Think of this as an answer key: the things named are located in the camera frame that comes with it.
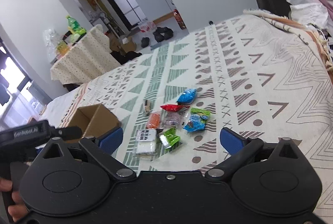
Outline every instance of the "table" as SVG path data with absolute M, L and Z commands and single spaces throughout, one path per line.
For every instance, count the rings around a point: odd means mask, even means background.
M 51 79 L 62 84 L 86 83 L 120 63 L 110 55 L 109 38 L 97 25 L 51 67 Z

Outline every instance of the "blue snack bag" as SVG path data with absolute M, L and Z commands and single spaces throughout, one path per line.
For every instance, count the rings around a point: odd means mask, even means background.
M 192 104 L 196 97 L 196 89 L 186 89 L 181 96 L 179 96 L 177 103 L 179 105 Z
M 202 131 L 205 129 L 209 116 L 209 110 L 191 108 L 191 117 L 183 129 L 185 129 L 187 132 Z

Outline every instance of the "orange snack package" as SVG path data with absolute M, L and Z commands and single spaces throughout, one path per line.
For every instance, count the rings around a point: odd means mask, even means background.
M 154 129 L 159 127 L 161 111 L 154 111 L 150 114 L 146 124 L 146 129 Z

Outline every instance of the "hand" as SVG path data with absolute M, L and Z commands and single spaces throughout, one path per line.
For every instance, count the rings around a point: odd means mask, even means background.
M 13 187 L 13 182 L 0 178 L 0 191 L 8 192 L 11 191 Z M 13 220 L 16 222 L 20 218 L 24 217 L 28 210 L 25 207 L 23 200 L 18 191 L 12 193 L 12 199 L 16 205 L 8 206 L 8 213 L 12 216 Z

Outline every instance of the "patterned bedsheet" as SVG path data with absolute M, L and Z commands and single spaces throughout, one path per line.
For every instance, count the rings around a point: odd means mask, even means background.
M 188 87 L 192 106 L 211 111 L 203 132 L 181 136 L 179 147 L 153 160 L 133 158 L 135 134 L 154 108 L 174 103 Z M 242 15 L 164 45 L 81 86 L 62 114 L 65 126 L 78 106 L 103 103 L 122 122 L 124 141 L 114 157 L 135 171 L 206 170 L 228 157 L 222 127 L 266 142 L 291 137 L 323 184 L 315 213 L 333 223 L 333 87 L 315 44 L 304 44 L 265 20 Z

